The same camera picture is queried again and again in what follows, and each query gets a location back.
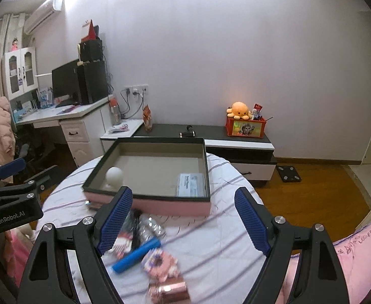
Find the blue rectangular box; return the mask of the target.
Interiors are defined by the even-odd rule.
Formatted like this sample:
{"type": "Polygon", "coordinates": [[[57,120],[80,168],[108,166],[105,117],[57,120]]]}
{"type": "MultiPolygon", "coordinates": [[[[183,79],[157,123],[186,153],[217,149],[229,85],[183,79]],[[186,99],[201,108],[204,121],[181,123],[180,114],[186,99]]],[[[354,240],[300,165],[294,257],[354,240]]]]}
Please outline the blue rectangular box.
{"type": "Polygon", "coordinates": [[[117,274],[123,273],[143,260],[144,256],[149,251],[152,249],[158,249],[160,247],[161,241],[157,237],[154,237],[115,263],[112,266],[112,269],[117,274]]]}

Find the white desk with drawers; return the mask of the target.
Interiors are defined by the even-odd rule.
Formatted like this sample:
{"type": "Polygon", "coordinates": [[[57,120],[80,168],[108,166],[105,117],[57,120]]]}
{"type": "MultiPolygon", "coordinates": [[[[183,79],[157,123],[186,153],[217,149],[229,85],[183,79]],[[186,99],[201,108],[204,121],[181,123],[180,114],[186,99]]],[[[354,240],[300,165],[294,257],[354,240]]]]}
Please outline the white desk with drawers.
{"type": "Polygon", "coordinates": [[[107,96],[88,105],[40,109],[15,125],[32,125],[36,129],[59,127],[75,164],[80,167],[105,153],[101,136],[111,127],[111,98],[107,96]]]}

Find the black computer monitor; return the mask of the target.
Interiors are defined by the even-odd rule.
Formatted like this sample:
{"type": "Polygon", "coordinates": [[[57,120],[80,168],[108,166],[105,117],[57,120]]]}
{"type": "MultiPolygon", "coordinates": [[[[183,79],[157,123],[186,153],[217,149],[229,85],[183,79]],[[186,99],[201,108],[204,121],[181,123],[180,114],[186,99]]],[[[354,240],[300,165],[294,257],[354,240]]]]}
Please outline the black computer monitor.
{"type": "Polygon", "coordinates": [[[52,70],[52,90],[56,107],[78,105],[78,59],[52,70]]]}

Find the white glass door cabinet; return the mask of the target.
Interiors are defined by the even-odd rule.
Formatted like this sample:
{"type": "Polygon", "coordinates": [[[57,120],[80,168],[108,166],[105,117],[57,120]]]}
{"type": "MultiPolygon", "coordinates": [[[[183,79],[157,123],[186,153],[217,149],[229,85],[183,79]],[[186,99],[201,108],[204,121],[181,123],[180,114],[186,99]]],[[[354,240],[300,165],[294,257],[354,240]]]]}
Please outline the white glass door cabinet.
{"type": "Polygon", "coordinates": [[[5,96],[9,100],[14,100],[39,88],[34,47],[5,53],[2,58],[2,65],[3,87],[5,96]]]}

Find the white round ball lamp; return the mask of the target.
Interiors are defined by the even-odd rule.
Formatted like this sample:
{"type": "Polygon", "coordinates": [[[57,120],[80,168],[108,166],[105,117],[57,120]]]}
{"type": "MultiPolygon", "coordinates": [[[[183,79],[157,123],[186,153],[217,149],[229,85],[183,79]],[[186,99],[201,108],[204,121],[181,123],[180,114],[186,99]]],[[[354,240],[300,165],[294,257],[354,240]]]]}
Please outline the white round ball lamp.
{"type": "Polygon", "coordinates": [[[123,171],[119,167],[110,167],[105,174],[105,188],[118,191],[124,182],[123,171]]]}

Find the striped white tablecloth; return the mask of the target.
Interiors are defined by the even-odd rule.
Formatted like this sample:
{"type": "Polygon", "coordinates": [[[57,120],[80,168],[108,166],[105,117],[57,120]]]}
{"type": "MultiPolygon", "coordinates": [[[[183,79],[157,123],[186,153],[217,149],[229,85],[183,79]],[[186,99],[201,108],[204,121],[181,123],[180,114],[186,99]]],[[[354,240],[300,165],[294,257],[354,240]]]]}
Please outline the striped white tablecloth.
{"type": "MultiPolygon", "coordinates": [[[[56,227],[76,225],[93,216],[86,206],[82,185],[100,161],[95,158],[79,167],[51,193],[43,205],[44,216],[37,223],[35,237],[46,223],[56,227]]],[[[252,185],[230,164],[207,154],[211,191],[208,217],[153,216],[166,231],[162,248],[178,259],[191,303],[243,303],[265,261],[246,232],[234,206],[234,194],[246,187],[251,196],[263,203],[252,185]]],[[[81,303],[91,303],[87,295],[75,252],[69,251],[70,267],[81,303]]],[[[114,255],[102,257],[107,272],[125,303],[150,303],[149,276],[141,264],[116,274],[114,255]]]]}

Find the clear plastic plug case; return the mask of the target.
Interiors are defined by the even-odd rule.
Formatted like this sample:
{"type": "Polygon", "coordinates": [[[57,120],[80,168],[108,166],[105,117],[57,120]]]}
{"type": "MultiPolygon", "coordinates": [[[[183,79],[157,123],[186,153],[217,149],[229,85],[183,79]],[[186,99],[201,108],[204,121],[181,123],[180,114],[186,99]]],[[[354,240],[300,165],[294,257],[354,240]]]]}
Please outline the clear plastic plug case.
{"type": "MultiPolygon", "coordinates": [[[[129,212],[124,224],[121,228],[121,233],[128,235],[130,239],[133,238],[133,210],[129,212]]],[[[157,237],[161,239],[166,236],[166,230],[151,216],[141,213],[139,222],[139,237],[141,244],[157,237]]]]}

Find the black computer tower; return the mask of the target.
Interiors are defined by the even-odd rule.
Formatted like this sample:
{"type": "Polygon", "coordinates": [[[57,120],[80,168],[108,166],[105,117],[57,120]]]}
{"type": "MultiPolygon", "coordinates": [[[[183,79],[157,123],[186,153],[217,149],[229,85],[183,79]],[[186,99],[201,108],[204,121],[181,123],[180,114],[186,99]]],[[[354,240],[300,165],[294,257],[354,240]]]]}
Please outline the black computer tower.
{"type": "Polygon", "coordinates": [[[104,61],[78,65],[78,101],[80,105],[93,104],[109,94],[104,61]]]}

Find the black printer on tower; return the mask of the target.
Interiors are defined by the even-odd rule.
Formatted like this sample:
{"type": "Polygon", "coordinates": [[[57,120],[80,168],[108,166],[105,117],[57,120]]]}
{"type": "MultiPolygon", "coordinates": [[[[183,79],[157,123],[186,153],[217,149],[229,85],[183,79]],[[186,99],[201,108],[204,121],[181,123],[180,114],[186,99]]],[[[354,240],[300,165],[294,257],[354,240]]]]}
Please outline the black printer on tower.
{"type": "Polygon", "coordinates": [[[79,44],[79,47],[80,60],[84,63],[103,59],[102,41],[100,39],[84,41],[79,44]]]}

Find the orange snack bag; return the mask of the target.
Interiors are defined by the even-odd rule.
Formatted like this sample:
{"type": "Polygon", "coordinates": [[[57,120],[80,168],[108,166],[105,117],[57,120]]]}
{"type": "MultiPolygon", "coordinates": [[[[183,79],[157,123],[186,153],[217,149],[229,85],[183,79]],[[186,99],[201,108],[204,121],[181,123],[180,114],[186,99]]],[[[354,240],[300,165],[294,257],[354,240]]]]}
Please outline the orange snack bag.
{"type": "Polygon", "coordinates": [[[146,132],[150,132],[153,129],[153,118],[149,105],[146,105],[143,109],[143,122],[146,132]]]}

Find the white air conditioner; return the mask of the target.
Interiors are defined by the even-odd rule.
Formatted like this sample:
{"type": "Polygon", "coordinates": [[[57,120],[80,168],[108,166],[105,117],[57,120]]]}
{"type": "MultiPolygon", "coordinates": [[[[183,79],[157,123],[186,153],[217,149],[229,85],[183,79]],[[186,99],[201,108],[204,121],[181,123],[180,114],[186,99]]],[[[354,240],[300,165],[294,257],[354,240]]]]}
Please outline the white air conditioner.
{"type": "Polygon", "coordinates": [[[24,33],[31,35],[46,20],[58,14],[63,9],[64,0],[46,0],[25,21],[24,33]]]}

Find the black white tv cabinet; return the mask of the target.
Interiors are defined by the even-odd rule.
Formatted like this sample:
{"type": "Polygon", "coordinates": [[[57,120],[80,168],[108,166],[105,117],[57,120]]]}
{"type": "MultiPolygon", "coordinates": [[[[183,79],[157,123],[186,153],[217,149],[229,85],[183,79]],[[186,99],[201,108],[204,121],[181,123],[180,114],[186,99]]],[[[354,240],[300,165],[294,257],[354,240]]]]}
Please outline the black white tv cabinet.
{"type": "MultiPolygon", "coordinates": [[[[262,139],[228,137],[224,126],[193,126],[196,136],[204,138],[207,153],[228,160],[253,186],[264,186],[271,180],[277,161],[275,147],[266,135],[262,139]]],[[[179,137],[186,125],[154,124],[151,132],[143,126],[132,131],[133,137],[179,137]]],[[[125,132],[109,134],[100,140],[106,152],[125,132]]]]}

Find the clear wrapped small pack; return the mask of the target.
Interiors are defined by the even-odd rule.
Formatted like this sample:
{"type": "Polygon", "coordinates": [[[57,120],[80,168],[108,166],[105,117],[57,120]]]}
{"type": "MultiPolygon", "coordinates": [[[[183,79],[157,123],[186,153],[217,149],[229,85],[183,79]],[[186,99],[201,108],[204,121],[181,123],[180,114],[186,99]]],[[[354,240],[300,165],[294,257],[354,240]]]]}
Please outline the clear wrapped small pack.
{"type": "Polygon", "coordinates": [[[205,179],[203,174],[180,174],[177,183],[177,196],[181,198],[206,197],[205,179]]]}

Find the red toy storage box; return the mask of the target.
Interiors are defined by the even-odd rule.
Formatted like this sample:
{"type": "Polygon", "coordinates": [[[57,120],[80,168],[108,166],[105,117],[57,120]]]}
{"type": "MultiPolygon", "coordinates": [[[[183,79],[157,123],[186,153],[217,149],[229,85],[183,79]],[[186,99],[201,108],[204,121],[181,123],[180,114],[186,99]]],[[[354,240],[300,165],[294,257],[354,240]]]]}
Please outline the red toy storage box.
{"type": "Polygon", "coordinates": [[[261,139],[264,136],[264,129],[266,120],[261,117],[260,119],[233,119],[227,117],[225,128],[227,136],[229,137],[246,137],[261,139]]]}

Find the orange octopus plush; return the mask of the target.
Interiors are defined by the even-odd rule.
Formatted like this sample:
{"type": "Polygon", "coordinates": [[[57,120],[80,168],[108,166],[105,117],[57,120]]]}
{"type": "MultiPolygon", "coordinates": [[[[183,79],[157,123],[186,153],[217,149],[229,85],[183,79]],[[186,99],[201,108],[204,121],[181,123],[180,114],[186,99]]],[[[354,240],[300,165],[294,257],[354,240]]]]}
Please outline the orange octopus plush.
{"type": "Polygon", "coordinates": [[[227,117],[232,119],[250,120],[252,117],[251,111],[248,106],[243,102],[235,102],[226,111],[227,117]]]}

